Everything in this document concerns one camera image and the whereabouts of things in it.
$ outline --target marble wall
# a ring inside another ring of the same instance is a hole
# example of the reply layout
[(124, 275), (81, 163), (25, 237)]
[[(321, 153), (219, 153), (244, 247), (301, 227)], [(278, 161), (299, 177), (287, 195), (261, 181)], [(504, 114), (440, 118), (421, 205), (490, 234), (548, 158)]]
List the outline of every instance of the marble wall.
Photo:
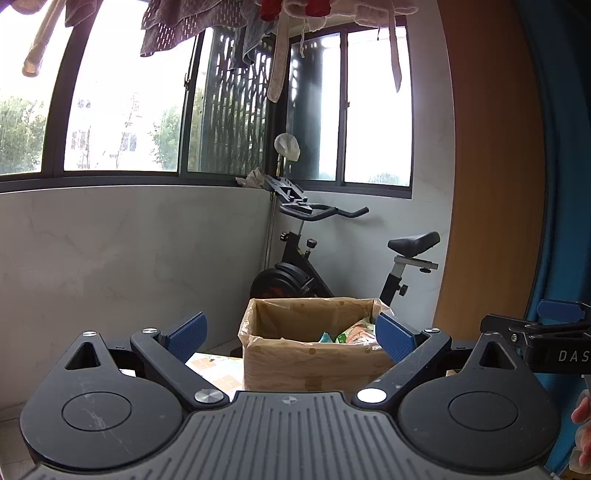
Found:
[(0, 195), (0, 410), (85, 330), (123, 338), (204, 311), (237, 331), (262, 261), (262, 190), (124, 186)]
[[(402, 320), (424, 328), (433, 322), (445, 265), (455, 147), (452, 81), (439, 8), (436, 0), (416, 0), (416, 4), (418, 12), (408, 16), (414, 104), (413, 198), (310, 192), (311, 202), (345, 210), (367, 206), (370, 212), (356, 220), (333, 217), (308, 223), (302, 236), (318, 240), (310, 259), (333, 293), (367, 298), (379, 296), (392, 269), (394, 252), (387, 247), (389, 239), (438, 231), (441, 243), (421, 258), (439, 263), (439, 270), (424, 274), (407, 268), (403, 279), (409, 285), (408, 293), (396, 296), (392, 304)], [(275, 259), (284, 246), (278, 236), (289, 228), (297, 229), (298, 222), (278, 214)]]

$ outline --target plastic bag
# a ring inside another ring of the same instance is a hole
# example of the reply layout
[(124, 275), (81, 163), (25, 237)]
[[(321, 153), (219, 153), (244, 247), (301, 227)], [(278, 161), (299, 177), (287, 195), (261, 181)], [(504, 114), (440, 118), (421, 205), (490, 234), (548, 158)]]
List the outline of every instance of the plastic bag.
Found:
[(265, 185), (265, 174), (261, 172), (259, 167), (257, 167), (256, 169), (251, 170), (245, 179), (242, 177), (236, 177), (236, 183), (247, 189), (261, 189)]
[(337, 336), (335, 343), (348, 343), (349, 345), (377, 345), (375, 338), (375, 325), (370, 317), (358, 321)]
[(297, 138), (291, 134), (279, 134), (275, 138), (275, 150), (289, 161), (297, 161), (300, 158), (300, 145)]

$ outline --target window sill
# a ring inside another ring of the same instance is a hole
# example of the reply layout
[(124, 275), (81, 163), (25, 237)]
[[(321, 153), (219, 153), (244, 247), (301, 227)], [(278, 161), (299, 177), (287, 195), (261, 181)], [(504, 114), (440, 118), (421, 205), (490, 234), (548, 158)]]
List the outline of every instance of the window sill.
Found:
[(397, 185), (370, 183), (347, 183), (345, 185), (336, 185), (333, 181), (323, 180), (293, 180), (293, 182), (308, 192), (354, 193), (357, 195), (374, 195), (378, 197), (393, 197), (401, 199), (411, 199), (413, 197), (411, 187), (401, 187)]
[(191, 173), (181, 178), (176, 172), (103, 172), (74, 171), (63, 177), (47, 178), (40, 173), (17, 174), (0, 179), (0, 193), (67, 187), (103, 187), (117, 185), (187, 185), (238, 187), (234, 175)]

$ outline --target seat post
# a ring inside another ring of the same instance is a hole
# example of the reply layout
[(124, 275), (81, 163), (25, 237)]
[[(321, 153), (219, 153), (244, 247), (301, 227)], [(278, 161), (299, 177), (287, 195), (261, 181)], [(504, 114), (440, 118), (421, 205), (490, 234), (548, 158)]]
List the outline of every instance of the seat post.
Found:
[(390, 305), (396, 292), (400, 289), (400, 282), (402, 282), (402, 272), (404, 272), (404, 267), (406, 267), (405, 263), (400, 262), (401, 257), (397, 255), (394, 257), (394, 266), (392, 271), (388, 274), (388, 278), (386, 278), (386, 283), (382, 288), (382, 293), (379, 295), (379, 299), (383, 301), (386, 305)]

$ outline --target window frame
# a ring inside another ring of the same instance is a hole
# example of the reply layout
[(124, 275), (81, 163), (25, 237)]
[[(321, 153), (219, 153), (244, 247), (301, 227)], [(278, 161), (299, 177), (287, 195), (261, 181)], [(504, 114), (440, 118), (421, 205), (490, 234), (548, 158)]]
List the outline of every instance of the window frame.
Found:
[[(233, 186), (237, 187), (234, 174), (193, 172), (188, 170), (189, 140), (193, 104), (196, 93), (197, 72), (203, 49), (205, 32), (201, 32), (194, 39), (193, 52), (187, 65), (187, 73), (181, 81), (184, 83), (185, 95), (181, 110), (181, 128), (178, 143), (178, 162), (176, 171), (131, 171), (131, 170), (65, 170), (64, 161), (66, 150), (70, 148), (72, 139), (67, 137), (70, 120), (70, 111), (73, 107), (74, 89), (78, 79), (80, 65), (82, 63), (86, 45), (92, 32), (97, 14), (103, 0), (97, 0), (95, 12), (80, 24), (72, 27), (70, 37), (66, 44), (61, 60), (60, 68), (56, 76), (56, 82), (51, 95), (46, 130), (41, 153), (41, 171), (6, 174), (0, 176), (0, 193), (17, 192), (22, 190), (40, 190), (65, 187), (90, 187), (90, 186), (118, 186), (118, 185), (195, 185), (195, 186)], [(397, 25), (407, 27), (406, 17), (397, 15)], [(362, 27), (357, 24), (342, 24), (327, 27), (313, 33), (307, 33), (305, 40), (322, 37), (333, 33), (341, 36), (341, 109), (339, 114), (339, 145), (337, 148), (337, 180), (294, 180), (304, 190), (316, 190), (323, 192), (344, 192), (357, 194), (370, 194), (377, 196), (390, 196), (411, 198), (414, 176), (414, 92), (412, 85), (413, 69), (411, 74), (411, 98), (412, 98), (412, 129), (411, 144), (411, 176), (410, 186), (401, 187), (393, 185), (346, 183), (345, 174), (345, 141), (346, 141), (346, 111), (343, 105), (346, 103), (346, 79), (347, 79), (347, 34), (355, 31), (371, 30), (373, 27)], [(290, 46), (301, 40), (297, 35), (290, 38)], [(410, 39), (407, 27), (407, 42), (410, 50)], [(291, 55), (287, 56), (287, 73), (284, 79), (284, 88), (277, 103), (267, 100), (267, 140), (265, 142), (264, 170), (268, 174), (277, 171), (277, 155), (274, 150), (275, 137), (285, 132), (288, 105), (289, 65)]]
[[(397, 15), (396, 25), (405, 27), (407, 29), (407, 44), (410, 52), (410, 39), (408, 35), (408, 25), (406, 16)], [(324, 37), (335, 33), (340, 34), (340, 108), (339, 108), (339, 133), (337, 144), (337, 159), (336, 159), (336, 178), (335, 180), (302, 180), (291, 179), (297, 183), (304, 190), (312, 190), (318, 192), (340, 192), (340, 193), (356, 193), (362, 195), (376, 195), (385, 197), (397, 197), (410, 199), (413, 194), (413, 178), (414, 178), (414, 88), (413, 88), (413, 65), (409, 58), (410, 65), (410, 79), (411, 79), (411, 168), (410, 168), (410, 182), (408, 186), (373, 184), (373, 183), (355, 183), (345, 182), (345, 151), (347, 139), (347, 92), (348, 92), (348, 34), (363, 30), (375, 30), (375, 27), (363, 27), (355, 23), (347, 23), (342, 25), (335, 25), (334, 27), (327, 27), (316, 32), (304, 34), (304, 41), (313, 38)], [(290, 38), (290, 55), (287, 58), (287, 71), (285, 74), (285, 81), (281, 97), (278, 102), (278, 110), (276, 111), (277, 120), (273, 125), (274, 135), (285, 132), (287, 128), (287, 107), (288, 107), (288, 91), (289, 91), (289, 71), (291, 64), (291, 46), (298, 44), (301, 41), (301, 35), (295, 35)], [(273, 159), (269, 166), (271, 172), (277, 170), (277, 158)]]
[[(102, 4), (103, 0), (97, 0), (95, 12), (75, 27), (72, 27), (70, 32), (70, 38), (64, 50), (49, 104), (43, 150), (41, 153), (41, 171), (0, 176), (0, 193), (49, 188), (115, 185), (204, 185), (237, 187), (237, 175), (187, 170), (197, 72), (199, 70), (205, 32), (201, 32), (193, 40), (193, 52), (187, 63), (187, 73), (184, 79), (181, 79), (184, 83), (185, 95), (181, 111), (176, 171), (70, 171), (64, 169), (66, 150), (70, 148), (72, 140), (67, 137), (67, 132), (74, 98), (74, 89), (86, 45)], [(267, 102), (268, 116), (272, 119), (275, 116), (276, 104), (268, 100)], [(272, 139), (274, 138), (271, 138), (272, 130), (273, 128), (267, 129), (265, 158), (273, 156), (270, 154), (273, 145)]]

